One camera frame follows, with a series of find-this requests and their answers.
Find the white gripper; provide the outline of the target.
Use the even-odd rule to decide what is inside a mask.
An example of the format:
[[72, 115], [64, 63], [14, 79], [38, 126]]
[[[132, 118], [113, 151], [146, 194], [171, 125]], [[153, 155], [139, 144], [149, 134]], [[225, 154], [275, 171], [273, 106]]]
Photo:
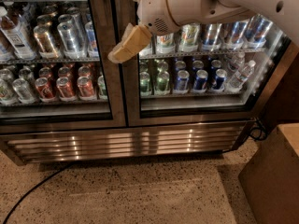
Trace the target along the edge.
[[155, 35], [167, 35], [170, 33], [167, 25], [166, 0], [133, 1], [140, 1], [137, 17], [142, 24], [132, 25], [129, 23], [127, 25], [121, 42], [108, 54], [108, 59], [113, 63], [124, 63], [136, 56], [151, 42], [151, 33]]

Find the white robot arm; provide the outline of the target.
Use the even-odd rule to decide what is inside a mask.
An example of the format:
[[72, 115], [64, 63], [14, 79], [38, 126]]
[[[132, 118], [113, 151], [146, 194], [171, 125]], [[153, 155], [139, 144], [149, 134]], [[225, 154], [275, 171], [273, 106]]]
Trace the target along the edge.
[[190, 23], [229, 23], [256, 14], [273, 21], [299, 45], [299, 0], [133, 0], [139, 24], [129, 24], [108, 54], [113, 63], [132, 59], [154, 35], [168, 35]]

